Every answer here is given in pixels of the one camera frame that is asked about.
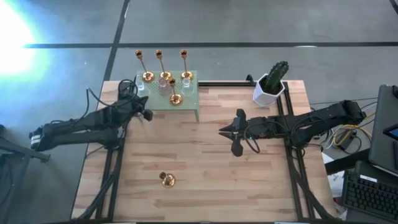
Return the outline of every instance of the keyboard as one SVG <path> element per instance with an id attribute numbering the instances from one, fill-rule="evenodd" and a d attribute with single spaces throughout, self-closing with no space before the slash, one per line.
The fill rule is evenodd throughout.
<path id="1" fill-rule="evenodd" d="M 346 171 L 343 186 L 346 207 L 398 222 L 398 186 Z"/>

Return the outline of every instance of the gold candle holder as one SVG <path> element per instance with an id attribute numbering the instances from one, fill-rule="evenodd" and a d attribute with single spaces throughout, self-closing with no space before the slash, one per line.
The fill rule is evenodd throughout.
<path id="1" fill-rule="evenodd" d="M 146 67 L 144 65 L 144 62 L 142 61 L 142 56 L 143 56 L 142 55 L 142 51 L 136 50 L 136 56 L 141 61 L 141 65 L 142 65 L 142 67 L 144 68 L 144 71 L 145 71 L 144 74 L 142 74 L 142 80 L 144 82 L 146 82 L 146 83 L 151 83 L 152 81 L 155 80 L 155 75 L 152 72 L 148 72 L 147 71 L 147 69 L 146 69 Z"/>
<path id="2" fill-rule="evenodd" d="M 159 174 L 159 178 L 162 180 L 162 185 L 164 187 L 170 188 L 175 184 L 175 177 L 173 174 L 166 174 L 165 172 L 161 172 Z"/>
<path id="3" fill-rule="evenodd" d="M 187 50 L 181 50 L 180 55 L 181 55 L 181 58 L 184 60 L 184 67 L 185 67 L 185 72 L 181 73 L 181 79 L 189 78 L 189 80 L 191 80 L 191 82 L 192 82 L 193 74 L 192 74 L 192 72 L 187 71 L 187 62 L 185 61 L 185 59 L 187 59 L 187 55 L 188 55 Z"/>
<path id="4" fill-rule="evenodd" d="M 171 105 L 178 106 L 178 105 L 182 104 L 182 95 L 175 94 L 175 89 L 174 89 L 175 79 L 174 78 L 169 79 L 169 84 L 173 88 L 173 95 L 170 96 Z"/>
<path id="5" fill-rule="evenodd" d="M 155 55 L 157 57 L 157 59 L 160 60 L 160 65 L 162 66 L 162 70 L 163 72 L 160 74 L 161 78 L 165 78 L 166 80 L 169 80 L 170 78 L 173 78 L 173 75 L 170 72 L 166 72 L 164 70 L 164 66 L 163 66 L 163 61 L 162 61 L 162 57 L 163 57 L 163 53 L 161 50 L 156 50 L 155 51 Z"/>

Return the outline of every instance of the wooden tabletop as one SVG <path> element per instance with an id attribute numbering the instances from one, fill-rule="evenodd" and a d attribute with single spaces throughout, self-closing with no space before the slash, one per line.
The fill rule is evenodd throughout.
<path id="1" fill-rule="evenodd" d="M 294 114 L 309 112 L 304 82 L 288 84 Z M 105 82 L 101 99 L 115 101 L 117 86 L 118 82 Z M 238 108 L 245 110 L 248 119 L 278 114 L 276 104 L 260 108 L 253 103 L 253 89 L 200 87 L 199 123 L 193 111 L 155 111 L 151 122 L 133 118 L 127 129 L 114 221 L 296 221 L 283 141 L 259 140 L 260 154 L 242 141 L 243 156 L 234 157 L 231 141 L 218 135 L 220 128 L 232 122 Z M 90 144 L 88 153 L 99 146 Z M 305 150 L 310 188 L 335 216 L 319 147 Z M 79 216 L 98 193 L 105 157 L 106 151 L 100 150 L 86 159 L 73 217 Z M 172 188 L 162 186 L 161 172 L 175 176 Z M 300 197 L 306 213 L 305 200 L 302 194 Z M 107 211 L 108 198 L 104 214 Z"/>

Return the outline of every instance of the white planter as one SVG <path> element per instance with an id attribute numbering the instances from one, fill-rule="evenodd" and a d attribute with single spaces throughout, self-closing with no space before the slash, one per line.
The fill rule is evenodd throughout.
<path id="1" fill-rule="evenodd" d="M 264 107 L 264 106 L 269 106 L 273 103 L 275 103 L 275 100 L 279 97 L 279 95 L 285 90 L 285 86 L 282 82 L 280 82 L 281 85 L 281 89 L 280 92 L 278 92 L 278 94 L 276 95 L 272 95 L 269 93 L 264 93 L 261 86 L 260 86 L 260 81 L 262 79 L 264 79 L 268 74 L 264 74 L 258 81 L 256 84 L 256 88 L 254 89 L 254 93 L 253 93 L 253 101 L 259 105 L 260 107 Z"/>

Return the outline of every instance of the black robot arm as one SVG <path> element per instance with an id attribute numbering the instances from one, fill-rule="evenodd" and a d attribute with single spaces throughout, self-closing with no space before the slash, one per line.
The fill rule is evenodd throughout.
<path id="1" fill-rule="evenodd" d="M 152 111 L 145 109 L 148 96 L 139 97 L 134 92 L 135 83 L 121 82 L 118 100 L 103 109 L 87 114 L 80 119 L 45 124 L 29 134 L 30 147 L 45 151 L 64 144 L 98 142 L 114 148 L 119 144 L 118 129 L 133 116 L 144 115 L 152 120 Z"/>
<path id="2" fill-rule="evenodd" d="M 299 116 L 288 114 L 268 118 L 256 117 L 246 121 L 246 114 L 242 109 L 237 110 L 236 116 L 232 124 L 220 129 L 219 134 L 233 141 L 231 151 L 235 156 L 242 156 L 241 139 L 248 141 L 248 139 L 288 138 L 292 147 L 300 148 L 304 147 L 312 137 L 337 125 L 361 123 L 366 114 L 361 111 L 357 102 L 345 100 Z"/>

